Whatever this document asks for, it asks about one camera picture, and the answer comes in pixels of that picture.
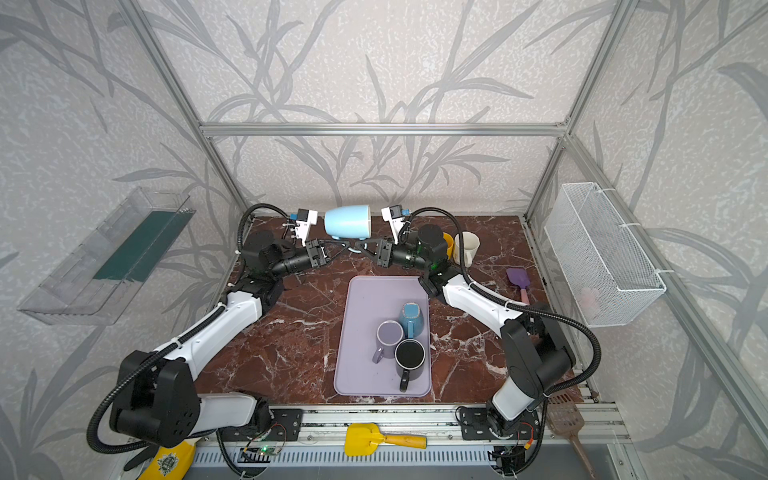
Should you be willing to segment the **yellow ceramic mug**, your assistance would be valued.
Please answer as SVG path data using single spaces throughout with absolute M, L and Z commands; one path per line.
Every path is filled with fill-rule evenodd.
M 454 252 L 454 237 L 448 234 L 447 232 L 443 233 L 443 240 L 446 243 L 446 255 L 449 260 L 453 259 L 453 252 Z

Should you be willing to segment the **white ceramic mug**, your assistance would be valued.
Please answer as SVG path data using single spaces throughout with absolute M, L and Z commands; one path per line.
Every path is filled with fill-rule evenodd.
M 454 249 L 453 249 L 453 261 L 456 264 L 460 264 L 464 261 L 466 268 L 469 268 L 476 256 L 476 253 L 481 245 L 479 237 L 468 231 L 464 231 L 461 235 L 454 236 Z

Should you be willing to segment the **light blue mug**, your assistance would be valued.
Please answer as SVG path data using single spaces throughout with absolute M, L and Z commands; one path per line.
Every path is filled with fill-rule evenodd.
M 332 238 L 366 240 L 371 237 L 371 212 L 368 205 L 338 207 L 324 214 L 325 232 Z

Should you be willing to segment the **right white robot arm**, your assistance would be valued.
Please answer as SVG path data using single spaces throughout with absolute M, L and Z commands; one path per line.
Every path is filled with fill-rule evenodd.
M 502 343 L 507 378 L 487 406 L 489 422 L 498 431 L 517 421 L 523 413 L 534 411 L 553 394 L 589 379 L 602 360 L 597 336 L 584 324 L 548 310 L 513 301 L 472 279 L 466 261 L 453 263 L 447 255 L 443 231 L 427 224 L 412 232 L 412 221 L 423 213 L 438 213 L 448 218 L 457 233 L 463 229 L 458 219 L 437 207 L 410 212 L 400 205 L 382 209 L 392 235 L 378 241 L 371 255 L 381 267 L 393 265 L 421 271 L 419 283 L 427 296 L 461 310 L 493 331 Z M 575 365 L 575 357 L 562 328 L 570 327 L 586 337 L 592 359 L 582 373 L 572 379 L 563 376 Z

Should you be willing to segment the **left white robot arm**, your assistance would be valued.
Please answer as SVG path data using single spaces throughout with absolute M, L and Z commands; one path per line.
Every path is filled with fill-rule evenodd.
M 115 387 L 96 408 L 86 429 L 88 446 L 118 454 L 148 445 L 173 448 L 222 428 L 264 423 L 263 401 L 247 393 L 200 394 L 195 381 L 238 334 L 264 317 L 284 291 L 284 278 L 327 263 L 323 244 L 309 240 L 318 214 L 301 209 L 285 218 L 303 247 L 296 250 L 269 231 L 247 234 L 255 204 L 241 217 L 237 252 L 241 274 L 216 307 L 180 336 L 151 352 L 134 351 L 120 365 Z

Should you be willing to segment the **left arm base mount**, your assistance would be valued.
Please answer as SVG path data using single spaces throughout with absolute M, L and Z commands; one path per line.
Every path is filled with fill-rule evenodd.
M 252 419 L 241 427 L 226 427 L 221 432 L 224 442 L 269 441 L 294 442 L 298 440 L 303 410 L 278 408 L 257 410 Z

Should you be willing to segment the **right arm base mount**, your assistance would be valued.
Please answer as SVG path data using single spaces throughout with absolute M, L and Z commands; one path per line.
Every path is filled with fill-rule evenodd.
M 515 419 L 506 419 L 495 407 L 459 406 L 455 417 L 463 440 L 525 440 L 536 438 L 540 421 L 534 412 L 524 410 Z

